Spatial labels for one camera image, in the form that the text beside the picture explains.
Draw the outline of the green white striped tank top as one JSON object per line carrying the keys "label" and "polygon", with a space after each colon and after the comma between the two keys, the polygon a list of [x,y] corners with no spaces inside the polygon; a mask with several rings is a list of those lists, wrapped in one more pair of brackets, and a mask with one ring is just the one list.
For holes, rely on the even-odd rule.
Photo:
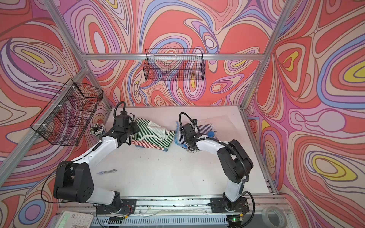
{"label": "green white striped tank top", "polygon": [[172,138],[172,140],[175,138],[175,131],[169,130],[165,127],[159,126],[158,124],[144,119],[144,118],[137,118],[135,120],[137,122],[138,127],[140,129],[139,133],[136,133],[133,135],[133,138],[141,139],[144,137],[155,137],[158,139],[166,139],[166,138]]}

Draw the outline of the clear vacuum bag blue zip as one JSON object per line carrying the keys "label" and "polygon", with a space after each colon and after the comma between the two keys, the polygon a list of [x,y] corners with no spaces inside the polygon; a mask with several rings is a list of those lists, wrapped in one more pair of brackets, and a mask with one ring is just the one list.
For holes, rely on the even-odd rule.
{"label": "clear vacuum bag blue zip", "polygon": [[[200,133],[220,141],[229,142],[237,139],[238,130],[228,116],[217,116],[206,119],[198,119],[197,126]],[[180,122],[176,122],[174,143],[183,149],[187,149]]]}

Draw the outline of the red white striped tank top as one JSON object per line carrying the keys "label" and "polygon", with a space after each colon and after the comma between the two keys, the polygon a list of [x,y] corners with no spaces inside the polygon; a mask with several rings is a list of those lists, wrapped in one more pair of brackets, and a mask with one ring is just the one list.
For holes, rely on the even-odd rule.
{"label": "red white striped tank top", "polygon": [[132,144],[143,148],[153,148],[167,152],[172,141],[173,141],[172,138],[158,139],[155,137],[144,137],[141,139],[133,138]]}

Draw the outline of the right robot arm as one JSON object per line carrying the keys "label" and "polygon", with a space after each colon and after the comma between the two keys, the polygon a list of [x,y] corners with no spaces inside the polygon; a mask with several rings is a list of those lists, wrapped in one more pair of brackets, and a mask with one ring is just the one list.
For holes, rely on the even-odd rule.
{"label": "right robot arm", "polygon": [[223,142],[203,135],[197,126],[187,123],[180,127],[184,142],[190,151],[206,151],[216,155],[228,179],[223,198],[236,203],[243,194],[245,184],[250,181],[253,162],[239,141]]}

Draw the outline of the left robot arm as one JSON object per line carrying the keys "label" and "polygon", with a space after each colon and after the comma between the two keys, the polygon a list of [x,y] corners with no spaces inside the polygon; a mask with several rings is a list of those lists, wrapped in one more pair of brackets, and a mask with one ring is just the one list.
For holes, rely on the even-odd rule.
{"label": "left robot arm", "polygon": [[112,205],[120,208],[120,193],[96,187],[92,169],[118,149],[131,144],[131,136],[139,132],[135,115],[126,111],[113,115],[113,126],[85,153],[72,161],[61,162],[56,170],[53,196],[59,200]]}

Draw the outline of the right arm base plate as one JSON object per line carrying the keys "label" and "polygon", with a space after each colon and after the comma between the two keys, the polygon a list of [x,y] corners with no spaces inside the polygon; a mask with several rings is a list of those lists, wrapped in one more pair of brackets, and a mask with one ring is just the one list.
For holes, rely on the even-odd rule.
{"label": "right arm base plate", "polygon": [[213,213],[242,213],[250,212],[249,204],[245,197],[240,197],[234,202],[226,198],[211,198],[208,206]]}

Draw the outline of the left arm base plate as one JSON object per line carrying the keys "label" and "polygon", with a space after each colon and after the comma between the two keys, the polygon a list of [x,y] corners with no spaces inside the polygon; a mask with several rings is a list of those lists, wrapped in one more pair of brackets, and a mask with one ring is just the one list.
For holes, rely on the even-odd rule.
{"label": "left arm base plate", "polygon": [[136,209],[137,199],[120,199],[120,202],[111,205],[97,205],[97,215],[131,215]]}

